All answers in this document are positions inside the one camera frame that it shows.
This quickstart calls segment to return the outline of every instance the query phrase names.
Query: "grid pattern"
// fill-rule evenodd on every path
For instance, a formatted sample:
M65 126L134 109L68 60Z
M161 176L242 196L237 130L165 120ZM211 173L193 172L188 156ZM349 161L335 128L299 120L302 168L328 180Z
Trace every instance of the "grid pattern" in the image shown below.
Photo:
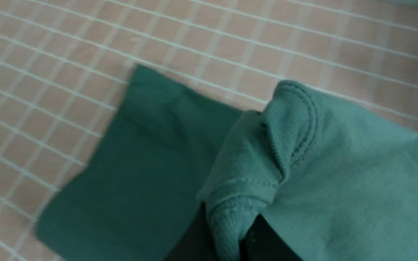
M88 161L142 63L263 109L280 79L418 131L418 10L376 0L0 0L0 260Z

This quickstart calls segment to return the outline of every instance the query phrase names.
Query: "seam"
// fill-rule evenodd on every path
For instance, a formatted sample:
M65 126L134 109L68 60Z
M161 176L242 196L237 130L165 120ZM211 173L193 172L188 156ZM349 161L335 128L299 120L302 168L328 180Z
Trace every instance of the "seam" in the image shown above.
M319 124L318 110L317 110L317 106L314 100L304 89L289 82L280 83L279 86L289 86L289 87L294 88L293 90L286 89L285 92L295 95L304 104L304 106L306 106L307 114L309 115L309 124L307 126L306 134L304 135L301 142L295 147L291 156L293 161L290 163L290 165L292 167L296 167L300 162L302 162L305 159L305 156L309 153L309 149L311 147L312 142L315 140L317 129L318 129L318 124ZM310 139L310 141L307 145L305 145L305 143L307 142L307 139ZM304 152L302 154L298 154L299 151L304 146L305 146Z

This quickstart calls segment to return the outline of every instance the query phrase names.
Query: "green fabric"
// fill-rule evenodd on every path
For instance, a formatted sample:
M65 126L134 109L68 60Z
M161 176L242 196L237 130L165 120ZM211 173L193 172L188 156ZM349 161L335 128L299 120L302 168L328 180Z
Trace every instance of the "green fabric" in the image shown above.
M418 260L418 133L295 82L244 112L198 196L223 261L259 213L304 261Z
M240 115L138 66L89 166L42 213L38 238L69 261L162 260Z

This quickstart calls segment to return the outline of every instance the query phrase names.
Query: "teal shirt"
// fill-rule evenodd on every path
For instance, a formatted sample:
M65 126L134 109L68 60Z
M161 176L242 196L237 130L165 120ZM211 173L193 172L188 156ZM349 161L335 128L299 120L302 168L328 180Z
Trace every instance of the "teal shirt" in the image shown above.
M418 133L283 81L198 195L223 261L261 214L305 261L418 261Z

